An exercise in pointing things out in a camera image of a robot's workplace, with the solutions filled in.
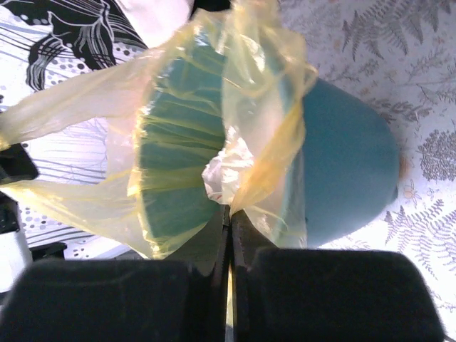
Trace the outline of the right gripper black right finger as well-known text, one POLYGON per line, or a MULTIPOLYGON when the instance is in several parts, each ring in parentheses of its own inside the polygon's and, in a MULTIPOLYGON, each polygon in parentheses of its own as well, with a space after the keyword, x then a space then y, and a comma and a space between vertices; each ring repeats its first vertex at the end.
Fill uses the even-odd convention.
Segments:
POLYGON ((235 341, 443 341, 425 282, 395 252, 281 249, 231 219, 235 341))

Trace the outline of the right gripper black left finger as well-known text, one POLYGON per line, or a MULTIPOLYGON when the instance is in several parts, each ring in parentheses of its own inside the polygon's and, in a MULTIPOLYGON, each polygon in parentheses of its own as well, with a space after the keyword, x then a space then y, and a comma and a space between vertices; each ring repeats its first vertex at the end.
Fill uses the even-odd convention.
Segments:
POLYGON ((1 310, 3 341, 223 341, 227 208, 163 260, 44 259, 1 310))

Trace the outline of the yellow translucent trash bag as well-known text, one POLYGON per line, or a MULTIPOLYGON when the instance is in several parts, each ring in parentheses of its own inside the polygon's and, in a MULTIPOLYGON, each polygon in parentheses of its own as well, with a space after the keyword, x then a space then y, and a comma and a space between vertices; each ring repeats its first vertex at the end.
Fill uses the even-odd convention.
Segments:
POLYGON ((1 148, 106 118, 96 185, 7 181, 1 191, 148 259, 176 252, 222 206, 282 248, 306 246, 303 97, 318 73, 275 1, 200 10, 167 42, 23 99, 1 148))

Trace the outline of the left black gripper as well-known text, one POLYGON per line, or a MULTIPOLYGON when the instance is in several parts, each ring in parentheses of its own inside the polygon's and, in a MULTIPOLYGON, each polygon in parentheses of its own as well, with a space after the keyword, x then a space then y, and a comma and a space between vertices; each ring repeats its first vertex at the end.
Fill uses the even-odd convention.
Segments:
POLYGON ((22 144, 14 144, 1 151, 0 170, 1 185, 38 177, 38 169, 22 144))

